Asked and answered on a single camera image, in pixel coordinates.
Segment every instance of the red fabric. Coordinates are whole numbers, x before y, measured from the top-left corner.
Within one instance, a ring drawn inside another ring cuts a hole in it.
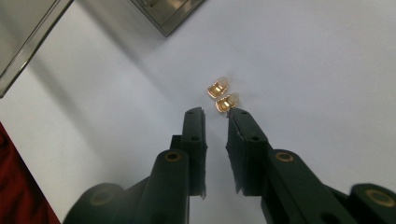
[[[0,123],[0,224],[59,224]]]

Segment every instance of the white table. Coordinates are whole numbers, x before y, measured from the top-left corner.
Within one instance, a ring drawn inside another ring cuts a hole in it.
[[[206,113],[207,197],[193,223],[264,223],[234,192],[228,120],[205,89],[230,80],[275,148],[325,184],[396,191],[396,3],[206,1],[164,38],[128,0],[76,0],[0,100],[0,120],[63,220],[88,188],[129,188]]]

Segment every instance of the white surface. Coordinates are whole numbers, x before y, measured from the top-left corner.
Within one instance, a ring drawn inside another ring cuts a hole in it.
[[[191,223],[264,223],[234,193],[228,120],[205,89],[228,93],[276,148],[348,193],[396,191],[396,3],[206,1],[167,39],[128,0],[76,2],[0,100],[0,120],[60,220],[86,189],[149,175],[186,110],[206,113],[207,198]]]

